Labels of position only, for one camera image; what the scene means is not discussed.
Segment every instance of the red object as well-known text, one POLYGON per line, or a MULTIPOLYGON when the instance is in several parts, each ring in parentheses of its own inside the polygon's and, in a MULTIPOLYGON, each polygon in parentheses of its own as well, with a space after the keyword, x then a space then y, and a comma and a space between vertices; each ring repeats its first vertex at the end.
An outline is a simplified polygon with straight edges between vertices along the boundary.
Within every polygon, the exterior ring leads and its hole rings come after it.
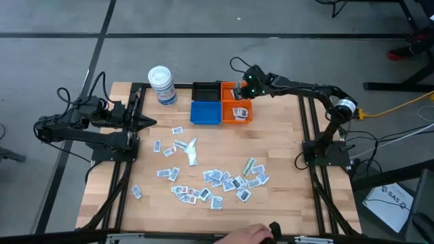
POLYGON ((398 56, 398 55, 396 55, 396 54, 392 54, 391 52, 388 52, 388 53, 387 53, 387 58, 390 59, 390 60, 392 60, 392 61, 399 61, 399 60, 404 60, 404 59, 406 59, 406 58, 401 57, 401 56, 398 56))

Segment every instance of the human hand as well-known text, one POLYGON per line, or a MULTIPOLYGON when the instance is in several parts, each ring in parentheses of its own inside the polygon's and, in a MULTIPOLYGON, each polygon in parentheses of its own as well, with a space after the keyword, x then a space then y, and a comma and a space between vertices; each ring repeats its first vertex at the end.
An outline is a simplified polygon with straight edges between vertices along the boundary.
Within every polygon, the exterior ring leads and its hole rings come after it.
POLYGON ((231 232, 215 244, 259 244, 265 238, 273 238, 270 229, 263 224, 255 224, 231 232))

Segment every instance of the container lid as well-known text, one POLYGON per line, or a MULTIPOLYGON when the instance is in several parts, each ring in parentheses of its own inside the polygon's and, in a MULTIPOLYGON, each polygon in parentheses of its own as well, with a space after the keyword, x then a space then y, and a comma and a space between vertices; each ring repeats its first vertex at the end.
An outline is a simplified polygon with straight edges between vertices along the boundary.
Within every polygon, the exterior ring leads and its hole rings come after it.
POLYGON ((164 66, 156 66, 148 73, 148 80, 154 87, 165 87, 172 81, 170 70, 164 66))

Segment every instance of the concrete floor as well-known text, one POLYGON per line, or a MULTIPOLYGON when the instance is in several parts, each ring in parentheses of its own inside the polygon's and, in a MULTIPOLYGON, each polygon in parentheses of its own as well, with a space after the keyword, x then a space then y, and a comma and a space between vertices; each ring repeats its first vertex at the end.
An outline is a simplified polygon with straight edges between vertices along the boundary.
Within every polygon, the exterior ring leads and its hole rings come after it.
MULTIPOLYGON (((407 4, 417 23, 426 24, 419 6, 413 1, 407 4)), ((0 1, 0 32, 99 33, 108 6, 109 0, 0 1)), ((410 32, 396 3, 349 3, 337 18, 332 19, 330 14, 330 6, 313 0, 118 0, 108 32, 410 32)), ((64 109, 65 103, 56 96, 58 87, 66 87, 72 98, 77 97, 95 44, 96 39, 0 39, 0 123, 7 128, 0 146, 27 155, 26 163, 0 163, 0 236, 28 234, 35 227, 58 151, 39 143, 32 125, 41 115, 64 109)), ((420 96, 362 89, 366 81, 401 82, 425 65, 424 56, 403 62, 386 59, 387 50, 402 45, 405 43, 392 40, 106 39, 96 73, 107 72, 107 87, 113 81, 146 81, 148 70, 158 64, 169 67, 178 83, 230 81, 240 76, 229 68, 229 60, 241 56, 293 80, 337 85, 360 107, 377 113, 420 96)), ((100 88, 96 95, 102 95, 100 88)), ((351 129, 381 137, 428 124, 416 114, 417 108, 425 104, 429 102, 418 102, 377 119, 353 121, 351 129)), ((376 159, 385 171, 431 159, 431 137, 425 134, 384 147, 376 159)), ((352 155, 373 146, 369 141, 356 144, 352 155)), ((81 143, 74 143, 72 151, 86 158, 91 155, 81 143)), ((88 167, 81 159, 69 157, 48 232, 74 229, 88 167)), ((410 188, 416 184, 406 182, 410 188)), ((360 217, 367 235, 391 238, 360 217)))

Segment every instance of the wooden table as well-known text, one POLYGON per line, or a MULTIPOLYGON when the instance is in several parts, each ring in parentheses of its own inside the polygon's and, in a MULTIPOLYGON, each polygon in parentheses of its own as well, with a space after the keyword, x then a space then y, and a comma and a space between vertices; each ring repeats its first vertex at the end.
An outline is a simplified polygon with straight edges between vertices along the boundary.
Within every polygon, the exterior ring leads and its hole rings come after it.
MULTIPOLYGON (((110 98, 127 102, 131 83, 116 82, 110 98)), ((142 113, 158 123, 143 129, 140 152, 133 163, 128 193, 125 200, 122 231, 226 233, 250 224, 280 223, 283 235, 317 235, 317 218, 309 171, 294 167, 294 158, 301 152, 303 138, 300 109, 296 96, 265 96, 253 99, 253 121, 247 125, 193 125, 190 122, 191 90, 177 89, 176 105, 160 105, 151 89, 146 89, 142 113), (172 135, 171 128, 182 126, 184 133, 172 135), (190 167, 182 151, 164 157, 153 152, 153 142, 161 140, 162 150, 172 146, 175 139, 189 142, 197 137, 198 166, 190 167), (250 189, 252 196, 243 203, 235 191, 224 192, 222 187, 211 188, 203 182, 202 172, 209 169, 228 171, 241 175, 249 157, 264 164, 270 180, 250 189), (180 174, 173 183, 167 178, 157 178, 157 170, 179 167, 180 174), (131 193, 139 185, 142 198, 131 193), (202 189, 208 187, 213 195, 224 198, 223 210, 211 210, 210 201, 198 200, 196 205, 182 203, 170 191, 173 185, 202 189)), ((320 129, 328 122, 321 103, 316 103, 320 129)), ((302 167, 303 158, 299 159, 302 167)), ((114 162, 104 162, 95 167, 89 176, 81 204, 77 227, 89 222, 104 203, 109 191, 114 162)), ((328 167, 334 203, 351 226, 361 231, 359 218, 348 175, 340 167, 328 167)), ((114 226, 117 202, 114 203, 109 227, 114 226)), ((323 204, 326 229, 330 225, 323 204)))

